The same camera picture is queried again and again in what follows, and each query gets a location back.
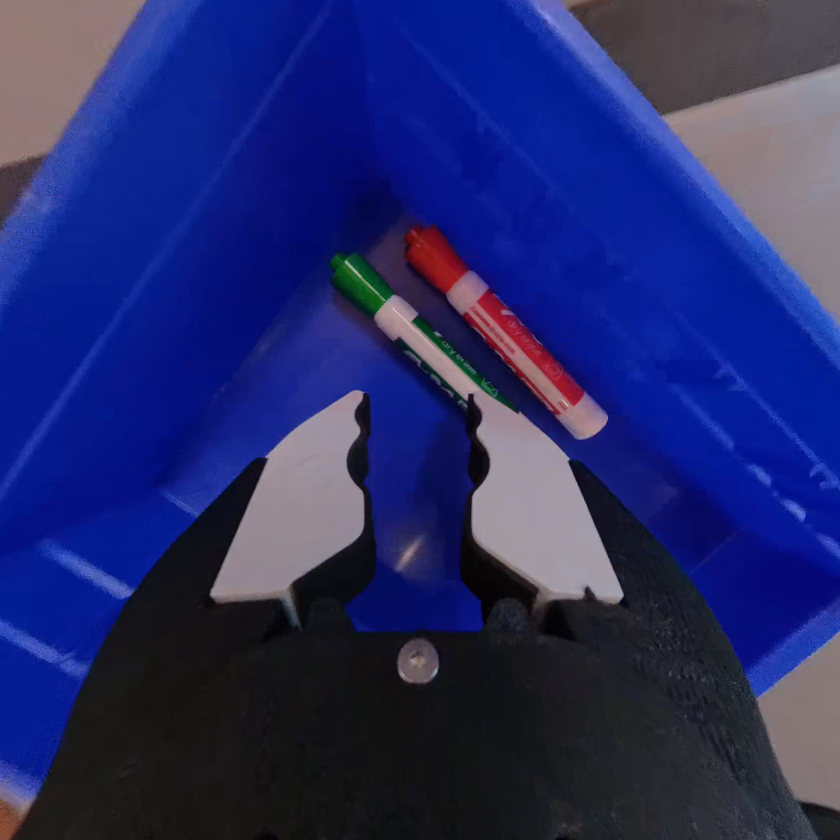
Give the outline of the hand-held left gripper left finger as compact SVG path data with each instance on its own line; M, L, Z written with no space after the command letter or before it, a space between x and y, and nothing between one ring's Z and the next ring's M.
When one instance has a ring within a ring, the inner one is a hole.
M322 602L345 606L372 582L370 397L351 391L265 458L209 592L215 604L277 602L289 625Z

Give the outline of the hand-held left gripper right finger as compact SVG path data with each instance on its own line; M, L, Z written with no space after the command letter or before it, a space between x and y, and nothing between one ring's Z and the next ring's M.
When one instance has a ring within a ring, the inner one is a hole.
M485 602L512 585L533 610L588 595L624 598L602 537L560 446L524 415L483 392L471 395L468 436L474 488L464 536L465 583Z

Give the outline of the green dry erase marker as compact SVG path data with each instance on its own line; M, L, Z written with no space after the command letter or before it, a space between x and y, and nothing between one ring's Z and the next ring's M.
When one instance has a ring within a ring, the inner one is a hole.
M517 413L518 409L433 325L397 295L380 273L357 253L330 260L331 282L409 361L466 412L469 397L484 393Z

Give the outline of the blue plastic bin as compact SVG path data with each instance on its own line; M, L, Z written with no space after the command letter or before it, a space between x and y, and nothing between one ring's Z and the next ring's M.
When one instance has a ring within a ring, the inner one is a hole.
M577 440L406 262L436 226L608 415ZM706 597L762 695L838 635L838 324L560 4L148 2L2 230L2 799L253 459L371 399L363 631L472 631L465 416L364 251Z

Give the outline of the red dry erase marker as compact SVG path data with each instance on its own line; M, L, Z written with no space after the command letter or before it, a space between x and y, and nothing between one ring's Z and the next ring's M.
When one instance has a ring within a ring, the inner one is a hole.
M606 412L518 315L467 267L436 226L412 227L404 240L408 265L446 297L569 434L586 440L605 428Z

